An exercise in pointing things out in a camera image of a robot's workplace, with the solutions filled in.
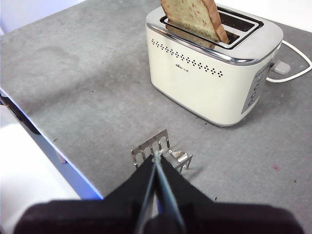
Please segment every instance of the cream toaster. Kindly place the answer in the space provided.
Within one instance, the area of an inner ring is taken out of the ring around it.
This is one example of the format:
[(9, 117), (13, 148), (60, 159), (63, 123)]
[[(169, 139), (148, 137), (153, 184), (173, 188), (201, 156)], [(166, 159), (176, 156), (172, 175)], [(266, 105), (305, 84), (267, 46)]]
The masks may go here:
[(247, 115), (259, 100), (282, 30), (265, 19), (218, 6), (229, 44), (172, 24), (159, 7), (146, 17), (152, 84), (163, 94), (220, 127)]

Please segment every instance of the metal toast rack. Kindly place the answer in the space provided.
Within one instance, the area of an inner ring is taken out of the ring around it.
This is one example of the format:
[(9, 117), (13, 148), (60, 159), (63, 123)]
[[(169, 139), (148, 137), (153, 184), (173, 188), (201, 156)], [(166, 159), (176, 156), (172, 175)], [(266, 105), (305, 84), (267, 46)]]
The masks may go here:
[[(167, 144), (167, 151), (171, 158), (168, 158), (165, 155), (166, 150), (162, 148), (161, 146), (161, 139), (165, 138), (166, 144)], [(182, 173), (183, 169), (188, 169), (192, 160), (193, 155), (188, 155), (186, 152), (183, 151), (172, 151), (170, 149), (170, 143), (169, 143), (169, 138), (168, 138), (168, 132), (167, 129), (161, 131), (160, 133), (156, 134), (143, 144), (139, 145), (135, 149), (131, 151), (133, 162), (135, 167), (138, 169), (139, 164), (137, 161), (136, 156), (141, 154), (142, 160), (144, 161), (146, 159), (145, 156), (145, 150), (149, 149), (151, 152), (151, 155), (155, 155), (155, 152), (159, 152), (164, 155), (164, 157), (171, 162), (172, 166), (179, 170), (180, 173)]]

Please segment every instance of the toast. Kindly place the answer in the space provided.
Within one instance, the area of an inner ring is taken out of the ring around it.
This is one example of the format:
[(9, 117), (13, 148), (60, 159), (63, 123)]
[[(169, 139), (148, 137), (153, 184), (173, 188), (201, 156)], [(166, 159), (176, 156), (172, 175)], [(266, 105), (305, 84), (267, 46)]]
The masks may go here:
[(172, 23), (229, 43), (214, 0), (160, 0), (160, 4)]

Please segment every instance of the gray table surface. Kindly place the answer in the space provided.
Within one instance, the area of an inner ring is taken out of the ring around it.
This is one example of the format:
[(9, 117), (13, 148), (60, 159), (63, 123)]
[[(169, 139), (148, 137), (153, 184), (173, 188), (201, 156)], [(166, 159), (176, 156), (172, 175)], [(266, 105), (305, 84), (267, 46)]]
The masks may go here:
[[(215, 127), (151, 84), (144, 23), (158, 6), (87, 0), (2, 36), (1, 88), (104, 196), (134, 171), (130, 150), (167, 128), (208, 197), (287, 208), (312, 232), (312, 73), (267, 82), (239, 124)], [(312, 34), (280, 26), (311, 58)], [(285, 46), (278, 56), (307, 67)]]

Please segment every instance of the power cord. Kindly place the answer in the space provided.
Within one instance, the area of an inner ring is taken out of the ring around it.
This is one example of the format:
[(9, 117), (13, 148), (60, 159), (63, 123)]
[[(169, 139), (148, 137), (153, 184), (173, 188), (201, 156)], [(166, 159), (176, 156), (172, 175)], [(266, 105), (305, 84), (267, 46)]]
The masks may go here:
[(309, 70), (312, 69), (312, 62), (305, 54), (303, 54), (299, 49), (297, 49), (296, 47), (294, 47), (292, 44), (290, 44), (289, 42), (285, 40), (282, 40), (282, 43), (288, 46), (289, 48), (293, 49), (296, 53), (298, 53), (309, 64), (309, 67), (291, 77), (287, 77), (284, 79), (272, 79), (272, 78), (267, 77), (267, 81), (272, 82), (272, 83), (283, 83), (283, 82), (295, 79), (299, 76), (302, 76), (303, 74), (306, 74)]

